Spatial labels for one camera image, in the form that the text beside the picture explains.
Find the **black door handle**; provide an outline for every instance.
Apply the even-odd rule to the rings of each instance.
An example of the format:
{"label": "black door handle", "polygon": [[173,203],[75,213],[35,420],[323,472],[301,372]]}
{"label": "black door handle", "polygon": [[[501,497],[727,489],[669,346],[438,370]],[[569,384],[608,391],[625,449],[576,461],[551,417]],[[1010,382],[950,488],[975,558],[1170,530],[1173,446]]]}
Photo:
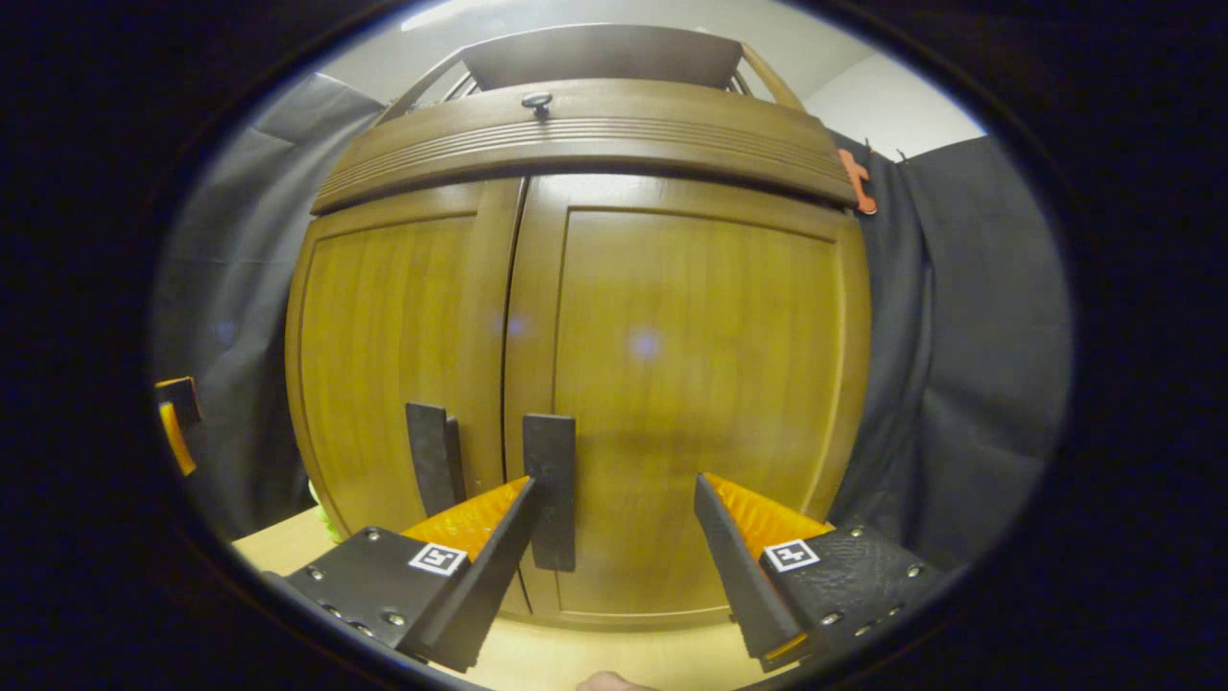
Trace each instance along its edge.
{"label": "black door handle", "polygon": [[409,453],[414,459],[418,493],[427,517],[465,500],[460,468],[460,426],[441,406],[405,404]]}

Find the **wooden cabinet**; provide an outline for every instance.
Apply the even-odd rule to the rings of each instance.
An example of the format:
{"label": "wooden cabinet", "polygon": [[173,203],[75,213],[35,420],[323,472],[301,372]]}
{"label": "wooden cabinet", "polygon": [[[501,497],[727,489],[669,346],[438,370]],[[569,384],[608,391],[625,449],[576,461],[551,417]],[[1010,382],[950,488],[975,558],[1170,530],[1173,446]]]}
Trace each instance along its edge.
{"label": "wooden cabinet", "polygon": [[521,188],[512,178],[398,194],[308,228],[286,378],[303,463],[343,534],[426,518],[410,401],[460,422],[469,495],[503,482],[499,392]]}
{"label": "wooden cabinet", "polygon": [[576,571],[527,555],[505,599],[539,621],[723,619],[700,471],[824,518],[869,356],[855,196],[818,120],[696,75],[479,77],[343,155],[286,326],[296,436],[343,534],[425,518],[408,403],[457,419],[470,496],[524,474],[523,416],[576,419]]}
{"label": "wooden cabinet", "polygon": [[725,594],[691,515],[700,471],[822,518],[865,385],[869,312],[850,216],[729,185],[530,180],[508,308],[505,439],[573,416],[576,572],[526,562],[534,612],[704,619]]}
{"label": "wooden cabinet", "polygon": [[402,530],[425,518],[408,401],[459,421],[469,495],[523,475],[524,415],[572,416],[576,572],[527,558],[533,612],[720,616],[695,475],[826,513],[865,387],[862,252],[845,212],[648,176],[494,179],[324,216],[287,340],[308,471],[343,531]]}

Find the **black metal plate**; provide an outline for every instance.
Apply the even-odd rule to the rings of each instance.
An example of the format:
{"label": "black metal plate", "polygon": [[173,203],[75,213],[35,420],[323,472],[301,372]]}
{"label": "black metal plate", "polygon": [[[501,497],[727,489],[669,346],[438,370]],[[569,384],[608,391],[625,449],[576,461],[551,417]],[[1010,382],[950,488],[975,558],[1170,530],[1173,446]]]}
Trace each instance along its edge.
{"label": "black metal plate", "polygon": [[341,621],[361,626],[395,648],[413,623],[430,616],[470,567],[467,556],[453,558],[446,551],[435,561],[440,567],[454,568],[451,576],[410,566],[426,546],[379,528],[366,528],[286,581]]}
{"label": "black metal plate", "polygon": [[576,571],[576,419],[524,416],[524,473],[542,485],[538,568]]}
{"label": "black metal plate", "polygon": [[804,545],[818,562],[795,567],[808,556],[798,557],[804,550],[793,545],[776,551],[787,571],[772,562],[770,549],[759,565],[824,654],[878,637],[900,612],[916,608],[941,577],[937,568],[857,523]]}

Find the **cabinet top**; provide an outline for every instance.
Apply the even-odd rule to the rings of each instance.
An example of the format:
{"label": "cabinet top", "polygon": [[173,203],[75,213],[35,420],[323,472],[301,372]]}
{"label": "cabinet top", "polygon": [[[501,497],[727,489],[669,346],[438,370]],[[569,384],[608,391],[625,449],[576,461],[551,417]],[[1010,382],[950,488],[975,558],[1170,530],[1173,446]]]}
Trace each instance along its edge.
{"label": "cabinet top", "polygon": [[[802,109],[801,101],[744,43],[710,33],[640,25],[570,25],[512,33],[456,50],[384,112],[383,124],[415,109],[483,91],[543,81],[643,79],[691,83],[752,96],[739,66],[745,60],[776,103]],[[447,74],[462,72],[441,101],[424,96]]]}

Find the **door panel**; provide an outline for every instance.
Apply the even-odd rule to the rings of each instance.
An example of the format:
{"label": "door panel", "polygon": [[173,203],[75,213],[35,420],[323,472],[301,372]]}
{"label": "door panel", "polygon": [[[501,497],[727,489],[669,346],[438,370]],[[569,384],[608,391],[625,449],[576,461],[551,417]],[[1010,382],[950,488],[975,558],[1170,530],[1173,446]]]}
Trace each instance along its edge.
{"label": "door panel", "polygon": [[510,476],[521,416],[577,426],[576,572],[527,560],[534,612],[723,616],[695,476],[823,518],[861,412],[867,292],[860,231],[837,211],[689,180],[533,179],[510,304]]}
{"label": "door panel", "polygon": [[[338,529],[426,518],[405,404],[460,428],[465,490],[503,482],[503,314],[522,180],[400,194],[318,218],[291,286],[295,432]],[[527,612],[519,583],[513,609]]]}

